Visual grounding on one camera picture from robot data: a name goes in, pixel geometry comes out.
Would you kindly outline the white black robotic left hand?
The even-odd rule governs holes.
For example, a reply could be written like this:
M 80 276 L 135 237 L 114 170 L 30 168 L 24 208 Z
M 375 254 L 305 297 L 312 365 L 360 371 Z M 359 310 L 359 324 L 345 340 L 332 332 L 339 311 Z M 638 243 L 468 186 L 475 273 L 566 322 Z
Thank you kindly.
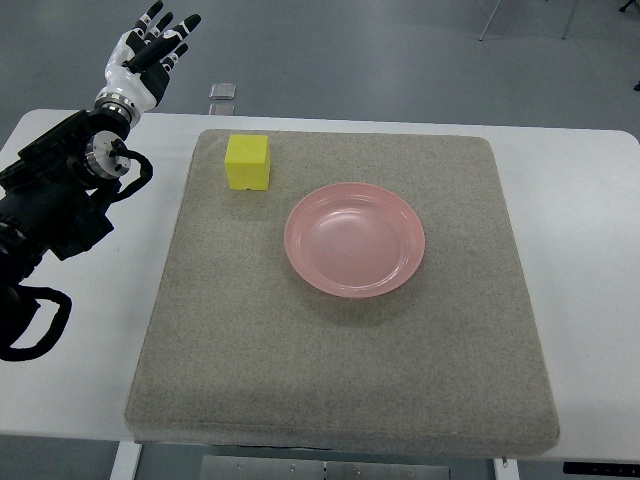
M 97 108 L 122 109 L 135 123 L 163 99 L 172 70 L 188 50 L 187 37 L 201 23 L 198 14 L 174 23 L 163 7 L 161 1 L 153 3 L 116 43 L 104 70 L 106 85 L 95 99 Z

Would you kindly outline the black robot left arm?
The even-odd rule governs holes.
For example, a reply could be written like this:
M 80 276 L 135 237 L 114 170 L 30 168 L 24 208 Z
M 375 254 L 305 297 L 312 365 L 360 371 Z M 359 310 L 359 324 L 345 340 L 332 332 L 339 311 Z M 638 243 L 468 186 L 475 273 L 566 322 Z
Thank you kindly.
M 69 320 L 71 299 L 23 285 L 47 252 L 59 260 L 90 250 L 113 229 L 108 208 L 153 176 L 150 161 L 124 142 L 139 121 L 135 104 L 102 94 L 18 153 L 1 173 L 1 358 L 48 353 Z

